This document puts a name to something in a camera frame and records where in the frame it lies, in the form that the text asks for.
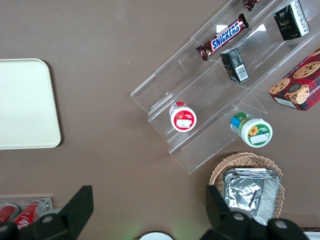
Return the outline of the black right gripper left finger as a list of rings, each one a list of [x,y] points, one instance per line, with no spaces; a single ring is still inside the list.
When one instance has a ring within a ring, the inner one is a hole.
[[[40,217],[18,231],[19,240],[76,240],[94,210],[93,188],[82,186],[59,211]]]

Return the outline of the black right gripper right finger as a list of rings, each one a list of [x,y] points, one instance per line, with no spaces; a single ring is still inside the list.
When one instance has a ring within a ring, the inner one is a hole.
[[[231,211],[214,185],[206,186],[206,213],[211,224],[202,240],[267,240],[267,227],[238,210]]]

